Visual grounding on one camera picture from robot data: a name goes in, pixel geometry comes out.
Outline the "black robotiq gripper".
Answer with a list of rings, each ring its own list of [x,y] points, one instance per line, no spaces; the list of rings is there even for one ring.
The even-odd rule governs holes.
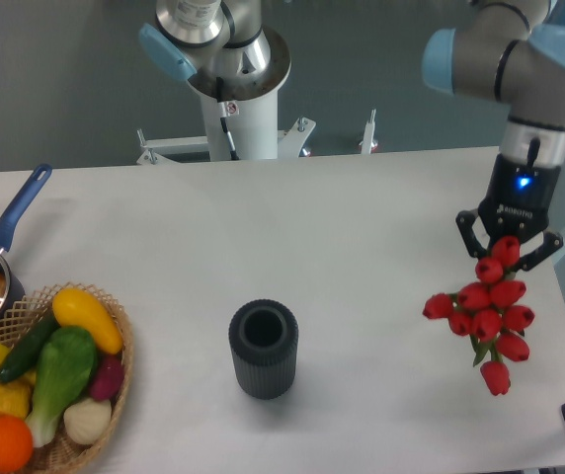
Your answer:
[[[541,244],[511,266],[513,273],[529,272],[558,252],[563,247],[563,237],[546,227],[560,172],[560,166],[529,166],[499,154],[478,210],[462,210],[455,218],[467,254],[475,259],[491,256],[490,250],[482,245],[474,231],[479,217],[490,245],[508,236],[517,237],[523,244],[544,230]]]

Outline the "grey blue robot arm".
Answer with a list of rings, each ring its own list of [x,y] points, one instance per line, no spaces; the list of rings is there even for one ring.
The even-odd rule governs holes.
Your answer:
[[[529,271],[563,245],[548,209],[565,160],[565,26],[551,1],[482,1],[474,24],[440,30],[422,59],[425,84],[507,104],[506,131],[486,196],[456,223],[467,252]],[[156,67],[199,95],[214,161],[299,156],[314,129],[278,128],[290,70],[283,38],[257,1],[160,1],[139,42]]]

